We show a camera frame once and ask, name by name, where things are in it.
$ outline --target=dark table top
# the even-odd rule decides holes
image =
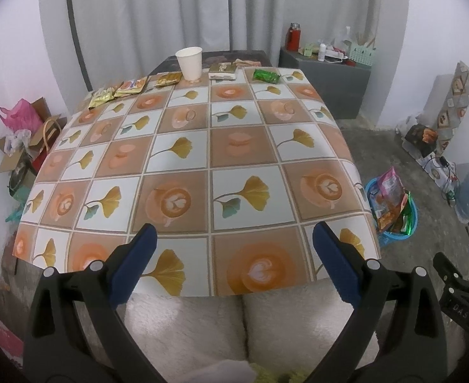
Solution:
[[[364,70],[370,70],[371,69],[371,66],[363,65],[361,63],[357,63],[355,66],[347,65],[344,62],[342,62],[342,63],[341,62],[339,62],[339,63],[330,63],[330,62],[324,61],[324,62],[319,62],[318,63],[318,59],[315,58],[315,57],[306,57],[304,55],[300,55],[299,52],[294,52],[294,51],[287,50],[285,47],[281,47],[280,50],[282,52],[286,53],[287,55],[292,56],[292,57],[294,57],[295,59],[297,59],[301,62],[312,62],[312,63],[318,64],[318,65],[332,65],[334,67],[342,66],[342,67],[350,67],[350,68],[364,69]]]
[[[233,62],[236,59],[261,62],[261,66],[272,65],[264,50],[221,50],[216,52],[203,52],[203,69],[209,68],[213,63]],[[176,56],[169,56],[154,68],[150,75],[178,70],[180,69]]]

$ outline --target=pink plastic bag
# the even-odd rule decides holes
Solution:
[[[11,111],[0,107],[0,118],[4,125],[13,132],[30,130],[31,134],[34,135],[40,126],[43,125],[43,121],[38,113],[25,99],[20,99]]]

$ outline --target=small white bottle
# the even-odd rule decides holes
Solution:
[[[325,60],[325,52],[327,51],[327,45],[322,43],[319,45],[318,60],[323,62]]]

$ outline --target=blue gripper pad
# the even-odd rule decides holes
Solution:
[[[147,223],[130,242],[130,250],[110,279],[109,301],[112,307],[125,304],[155,252],[158,236]]]
[[[314,227],[312,243],[341,299],[356,308],[361,299],[358,275],[338,247],[339,239],[327,223],[319,222]]]

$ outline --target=green snack package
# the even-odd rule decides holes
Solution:
[[[406,203],[406,206],[403,209],[403,213],[402,213],[402,215],[403,215],[403,226],[401,228],[401,233],[406,234],[408,236],[411,234],[411,230],[414,226],[414,216],[413,216],[413,213],[411,211],[410,200],[411,200],[411,193],[408,192],[408,203]]]
[[[254,70],[254,74],[252,75],[253,80],[262,80],[269,84],[276,84],[279,81],[279,78],[280,75],[278,73],[261,69]]]

